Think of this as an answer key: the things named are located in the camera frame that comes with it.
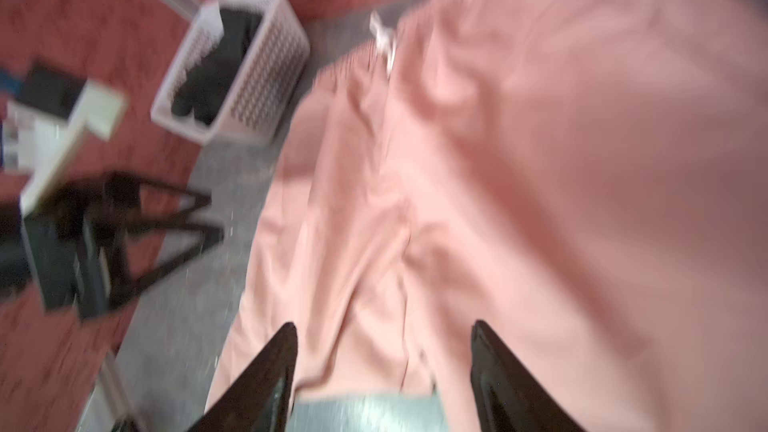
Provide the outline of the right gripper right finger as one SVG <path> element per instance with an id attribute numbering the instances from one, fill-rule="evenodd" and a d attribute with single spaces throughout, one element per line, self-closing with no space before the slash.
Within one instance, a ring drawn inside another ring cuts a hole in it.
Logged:
<path id="1" fill-rule="evenodd" d="M 471 332 L 470 380 L 483 431 L 580 431 L 490 325 Z"/>

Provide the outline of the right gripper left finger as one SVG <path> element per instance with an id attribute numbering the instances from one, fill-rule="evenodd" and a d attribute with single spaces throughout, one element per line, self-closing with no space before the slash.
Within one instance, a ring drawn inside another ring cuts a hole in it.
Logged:
<path id="1" fill-rule="evenodd" d="M 297 354 L 296 327 L 288 322 L 189 432 L 284 431 L 290 414 Z"/>

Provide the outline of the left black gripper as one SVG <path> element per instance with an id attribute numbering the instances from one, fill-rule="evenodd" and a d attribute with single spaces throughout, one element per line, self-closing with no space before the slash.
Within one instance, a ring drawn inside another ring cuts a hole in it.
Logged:
<path id="1" fill-rule="evenodd" d="M 190 233 L 197 241 L 136 279 L 118 246 L 108 254 L 111 286 L 95 226 L 86 218 L 101 202 L 102 225 L 127 234 Z M 210 204 L 208 192 L 126 171 L 107 174 L 103 186 L 69 182 L 27 214 L 19 200 L 3 201 L 1 298 L 7 300 L 33 284 L 45 311 L 73 306 L 83 320 L 107 315 L 223 241 L 222 227 L 194 219 Z"/>

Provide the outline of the white plastic basket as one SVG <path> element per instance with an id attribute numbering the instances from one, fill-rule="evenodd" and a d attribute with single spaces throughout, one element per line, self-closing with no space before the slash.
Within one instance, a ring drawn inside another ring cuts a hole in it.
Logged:
<path id="1" fill-rule="evenodd" d="M 174 95 L 189 70 L 224 36 L 223 7 L 262 15 L 223 104 L 206 126 L 172 114 Z M 310 55 L 310 43 L 289 0 L 206 0 L 194 16 L 155 96 L 152 121 L 191 142 L 268 144 Z"/>

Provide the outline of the pink shorts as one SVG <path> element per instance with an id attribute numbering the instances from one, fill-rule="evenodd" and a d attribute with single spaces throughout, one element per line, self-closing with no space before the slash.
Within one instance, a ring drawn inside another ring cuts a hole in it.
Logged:
<path id="1" fill-rule="evenodd" d="M 428 0 L 296 110 L 215 403 L 437 392 L 487 322 L 589 431 L 767 427 L 767 18 L 751 0 Z"/>

